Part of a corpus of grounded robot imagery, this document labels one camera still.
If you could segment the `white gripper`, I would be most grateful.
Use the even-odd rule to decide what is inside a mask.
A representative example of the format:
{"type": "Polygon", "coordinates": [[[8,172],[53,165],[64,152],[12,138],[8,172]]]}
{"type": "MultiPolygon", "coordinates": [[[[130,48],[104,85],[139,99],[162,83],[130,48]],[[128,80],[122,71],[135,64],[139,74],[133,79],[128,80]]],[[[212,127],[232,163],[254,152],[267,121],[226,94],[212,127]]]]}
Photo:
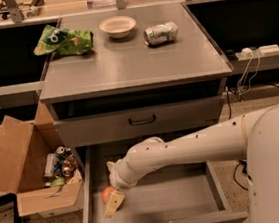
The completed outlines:
{"type": "Polygon", "coordinates": [[[126,160],[118,160],[116,163],[107,161],[106,167],[109,170],[110,184],[116,189],[108,197],[105,203],[105,215],[107,217],[116,213],[119,206],[124,202],[125,194],[121,191],[129,190],[138,183],[137,175],[130,170],[126,160]]]}

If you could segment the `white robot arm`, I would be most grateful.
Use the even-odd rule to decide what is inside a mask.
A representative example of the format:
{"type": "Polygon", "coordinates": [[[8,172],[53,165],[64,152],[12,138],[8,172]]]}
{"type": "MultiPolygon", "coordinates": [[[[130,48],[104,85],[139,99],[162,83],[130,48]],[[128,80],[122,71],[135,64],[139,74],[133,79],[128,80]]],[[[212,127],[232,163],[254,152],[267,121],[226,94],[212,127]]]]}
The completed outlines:
{"type": "Polygon", "coordinates": [[[150,137],[107,162],[114,192],[169,165],[247,161],[251,223],[279,223],[279,104],[245,113],[168,142],[150,137]]]}

